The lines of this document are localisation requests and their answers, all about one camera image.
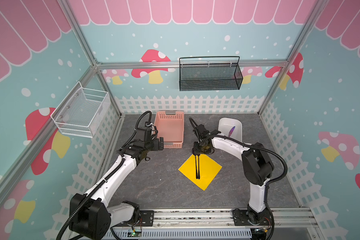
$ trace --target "wall mural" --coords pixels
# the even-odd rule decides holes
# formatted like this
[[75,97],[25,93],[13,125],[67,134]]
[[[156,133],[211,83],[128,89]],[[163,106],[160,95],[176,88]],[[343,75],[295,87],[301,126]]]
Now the wall mural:
[[70,1],[93,54],[104,63],[139,61],[151,49],[164,53],[171,61],[191,55],[285,59],[314,3]]
[[[323,15],[336,2],[349,4],[330,1],[316,26],[332,18]],[[359,18],[360,3],[353,3],[343,21]],[[328,38],[331,24],[326,34],[310,33],[297,58],[304,57],[301,81],[295,85],[291,76],[298,70],[295,60],[288,71],[292,81],[281,83],[283,91],[276,92],[262,117],[276,150],[287,160],[298,200],[312,209],[326,239],[360,239],[360,48],[352,51]],[[360,22],[353,27],[360,30]],[[359,36],[354,34],[352,41],[360,41]]]
[[[143,58],[142,61],[160,61],[168,57],[157,50],[148,50]],[[241,67],[241,88],[230,91],[180,92],[179,70],[174,68],[108,69],[102,74],[122,113],[179,109],[188,113],[257,113],[277,76],[265,77],[263,72],[269,68]]]

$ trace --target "gray floor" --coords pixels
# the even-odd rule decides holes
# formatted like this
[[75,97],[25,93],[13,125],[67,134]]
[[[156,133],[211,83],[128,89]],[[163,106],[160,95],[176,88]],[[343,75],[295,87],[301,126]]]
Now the gray floor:
[[[262,143],[272,149],[266,130],[257,114],[186,114],[184,121],[184,142],[182,149],[151,151],[150,161],[142,161],[122,182],[109,207],[124,200],[132,201],[141,208],[201,208],[201,207],[246,207],[250,199],[249,181],[244,176],[243,165],[236,157],[219,149],[210,157],[222,166],[208,188],[203,191],[185,177],[178,168],[191,156],[196,136],[188,120],[192,117],[197,124],[212,131],[218,128],[220,118],[235,118],[243,124],[243,141]],[[126,115],[116,149],[132,135],[139,115]],[[271,157],[275,170],[272,177],[279,176],[282,165]],[[298,207],[298,202],[286,178],[272,183],[268,194],[270,207]]]

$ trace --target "light blue wall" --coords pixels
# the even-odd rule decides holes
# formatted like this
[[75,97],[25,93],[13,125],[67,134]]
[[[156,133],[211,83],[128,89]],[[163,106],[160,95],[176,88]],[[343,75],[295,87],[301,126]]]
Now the light blue wall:
[[[312,208],[327,239],[360,239],[360,189],[355,182],[360,161],[353,170],[341,156],[327,161],[321,149],[328,145],[319,138],[319,132],[338,132],[354,136],[360,146],[360,58],[357,50],[346,50],[339,40],[317,29],[305,44],[301,49],[305,70],[301,84],[294,88],[289,81],[286,91],[278,89],[263,118],[271,125],[268,115],[273,114],[271,109],[276,111],[274,118],[284,121],[282,129],[287,127],[286,136],[297,144],[303,163],[288,155],[291,146],[279,150],[289,161],[289,176],[301,202]],[[268,126],[270,135],[275,129]],[[277,138],[273,141],[280,144]],[[314,173],[310,183],[307,171]]]
[[104,26],[91,23],[81,27],[95,57],[105,63],[136,62],[148,49],[161,51],[171,61],[191,55],[232,55],[243,60],[286,59],[289,46],[301,29],[301,25],[294,23],[257,25],[252,22],[245,25],[232,22],[224,25],[212,22],[181,25],[171,22],[167,25],[131,23]]
[[[88,67],[84,52],[71,31],[63,33],[57,42],[49,43],[43,52],[33,54],[24,66],[13,66],[10,76],[0,82],[1,176],[26,147],[26,117],[37,109],[57,107]],[[29,97],[22,94],[24,88],[29,89]]]

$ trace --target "metal rail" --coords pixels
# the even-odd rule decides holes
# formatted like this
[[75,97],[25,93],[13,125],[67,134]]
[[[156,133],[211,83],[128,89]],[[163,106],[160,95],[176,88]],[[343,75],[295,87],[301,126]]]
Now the metal rail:
[[295,60],[296,56],[298,55],[301,46],[306,41],[309,33],[314,28],[314,25],[316,23],[316,20],[320,16],[322,10],[326,6],[328,0],[317,0],[314,7],[311,9],[311,12],[308,15],[307,22],[303,25],[302,29],[299,32],[299,35],[297,39],[295,40],[293,47],[291,51],[289,52],[289,55],[287,57],[287,64],[280,70],[278,76],[276,77],[274,83],[272,84],[271,88],[268,91],[267,96],[265,97],[260,110],[259,115],[261,115],[265,108],[267,107],[268,103],[271,101],[273,95],[275,94],[279,84],[281,83],[281,80],[284,78],[284,76],[287,74],[289,68],[291,67],[293,61]]
[[[230,63],[230,61],[192,61],[192,63]],[[285,66],[286,60],[240,60],[240,67],[247,66]],[[103,69],[137,69],[137,68],[179,68],[179,61],[171,62],[123,62],[123,63],[99,63],[97,67]]]

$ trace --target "black cable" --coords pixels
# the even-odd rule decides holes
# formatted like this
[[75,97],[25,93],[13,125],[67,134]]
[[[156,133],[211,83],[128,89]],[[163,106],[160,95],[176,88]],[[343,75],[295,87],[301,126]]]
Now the black cable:
[[89,200],[91,199],[91,197],[97,192],[97,190],[99,190],[101,188],[101,186],[106,183],[106,181],[108,179],[110,179],[110,177],[115,174],[115,172],[117,172],[117,170],[119,170],[121,168],[121,166],[123,166],[124,161],[125,161],[125,157],[124,154],[120,151],[116,151],[120,156],[121,156],[121,162],[120,164],[110,173],[108,174],[82,201],[81,203],[77,206],[77,208],[73,211],[73,213],[69,216],[69,218],[67,219],[67,221],[64,223],[64,225],[61,227],[56,240],[61,240],[61,237],[63,235],[63,233],[65,232],[65,230],[67,229],[67,227],[69,226],[69,224],[71,223],[72,219],[76,216],[76,214],[89,202]]
[[113,237],[116,239],[116,240],[121,240],[115,233],[115,231],[113,230],[113,227],[110,227],[110,232],[112,233]]
[[128,141],[126,141],[126,142],[124,143],[124,145],[123,145],[121,148],[127,146],[127,145],[129,144],[129,142],[135,137],[135,135],[136,135],[136,129],[137,129],[137,127],[139,126],[140,120],[141,120],[145,115],[147,115],[147,114],[149,114],[148,122],[151,123],[152,112],[151,112],[151,111],[146,111],[146,112],[144,112],[144,113],[139,117],[139,119],[137,120],[136,125],[135,125],[135,131],[133,132],[132,136],[128,139]]
[[80,239],[82,237],[84,237],[84,236],[80,234],[80,235],[77,235],[76,237],[70,238],[69,240],[78,240],[78,239]]

